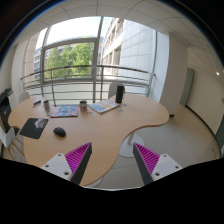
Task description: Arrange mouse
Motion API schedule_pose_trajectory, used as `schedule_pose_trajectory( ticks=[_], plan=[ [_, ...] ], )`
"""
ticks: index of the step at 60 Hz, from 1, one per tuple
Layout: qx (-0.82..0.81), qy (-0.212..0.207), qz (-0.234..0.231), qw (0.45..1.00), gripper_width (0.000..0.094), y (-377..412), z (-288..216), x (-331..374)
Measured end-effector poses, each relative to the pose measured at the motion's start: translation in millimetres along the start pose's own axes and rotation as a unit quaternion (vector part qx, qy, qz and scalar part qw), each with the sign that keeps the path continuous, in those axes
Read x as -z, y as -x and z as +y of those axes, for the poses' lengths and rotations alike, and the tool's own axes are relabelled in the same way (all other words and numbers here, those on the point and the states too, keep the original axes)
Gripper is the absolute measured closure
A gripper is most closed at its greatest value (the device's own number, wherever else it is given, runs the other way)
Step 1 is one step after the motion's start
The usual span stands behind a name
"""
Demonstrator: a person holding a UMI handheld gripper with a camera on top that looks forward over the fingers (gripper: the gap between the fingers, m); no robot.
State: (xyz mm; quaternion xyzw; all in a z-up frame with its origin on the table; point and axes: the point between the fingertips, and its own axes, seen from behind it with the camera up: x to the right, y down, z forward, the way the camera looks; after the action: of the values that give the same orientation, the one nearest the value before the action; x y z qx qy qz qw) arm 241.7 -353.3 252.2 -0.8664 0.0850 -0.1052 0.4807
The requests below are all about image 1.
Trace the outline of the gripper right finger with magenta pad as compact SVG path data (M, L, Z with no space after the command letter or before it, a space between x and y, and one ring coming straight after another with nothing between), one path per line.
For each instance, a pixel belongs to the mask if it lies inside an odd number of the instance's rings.
M133 144L133 154L145 185L182 169L168 154L159 155L138 143Z

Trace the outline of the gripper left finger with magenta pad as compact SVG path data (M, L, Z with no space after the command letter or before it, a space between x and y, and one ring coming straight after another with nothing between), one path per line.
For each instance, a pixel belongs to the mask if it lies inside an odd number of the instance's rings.
M86 143L66 154L57 153L42 166L42 169L79 185L91 154L92 144Z

